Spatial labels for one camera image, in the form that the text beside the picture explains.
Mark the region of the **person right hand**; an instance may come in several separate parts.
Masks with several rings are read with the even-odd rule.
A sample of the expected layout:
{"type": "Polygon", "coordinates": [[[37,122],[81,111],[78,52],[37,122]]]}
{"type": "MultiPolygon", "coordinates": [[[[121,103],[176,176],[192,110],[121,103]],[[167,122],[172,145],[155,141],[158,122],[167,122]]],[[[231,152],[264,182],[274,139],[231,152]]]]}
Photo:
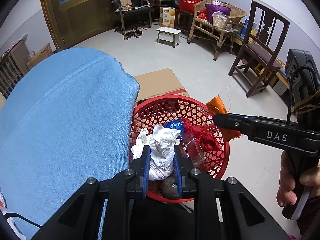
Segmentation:
{"type": "MultiPolygon", "coordinates": [[[[305,171],[299,179],[299,182],[308,187],[312,187],[310,198],[319,197],[319,164],[305,171]]],[[[283,207],[285,203],[294,205],[297,201],[297,196],[294,193],[296,182],[292,174],[290,173],[290,162],[288,155],[285,151],[281,154],[281,168],[279,177],[279,189],[277,192],[277,203],[280,207],[283,207]]]]}

